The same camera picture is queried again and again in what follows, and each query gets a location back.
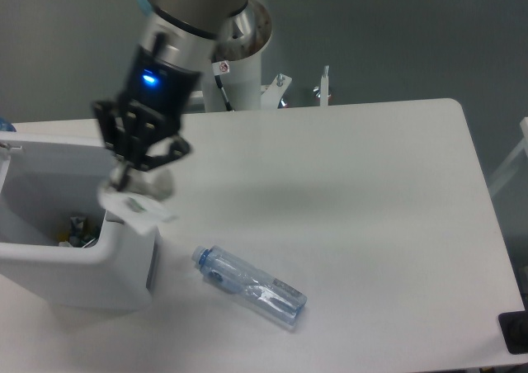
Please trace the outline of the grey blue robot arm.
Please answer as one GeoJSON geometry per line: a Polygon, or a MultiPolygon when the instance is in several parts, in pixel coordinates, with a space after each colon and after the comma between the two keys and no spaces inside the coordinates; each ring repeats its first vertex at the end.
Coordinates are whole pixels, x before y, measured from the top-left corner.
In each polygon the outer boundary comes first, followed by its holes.
{"type": "Polygon", "coordinates": [[[125,79],[112,100],[92,103],[102,141],[115,156],[110,186],[123,191],[134,172],[184,158],[185,106],[211,60],[226,21],[248,0],[146,0],[151,8],[125,79]]]}

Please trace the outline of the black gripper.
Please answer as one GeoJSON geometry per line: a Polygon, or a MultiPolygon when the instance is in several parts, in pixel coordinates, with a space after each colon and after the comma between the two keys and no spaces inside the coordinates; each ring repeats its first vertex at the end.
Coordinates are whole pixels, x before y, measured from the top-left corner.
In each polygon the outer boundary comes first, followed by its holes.
{"type": "Polygon", "coordinates": [[[117,160],[116,170],[110,177],[116,191],[123,191],[129,185],[132,169],[151,171],[191,153],[191,145],[177,134],[199,78],[200,73],[160,62],[139,47],[118,99],[92,103],[103,144],[117,160]],[[164,154],[144,154],[139,137],[148,129],[147,124],[153,126],[148,130],[148,141],[158,142],[171,136],[164,154]]]}

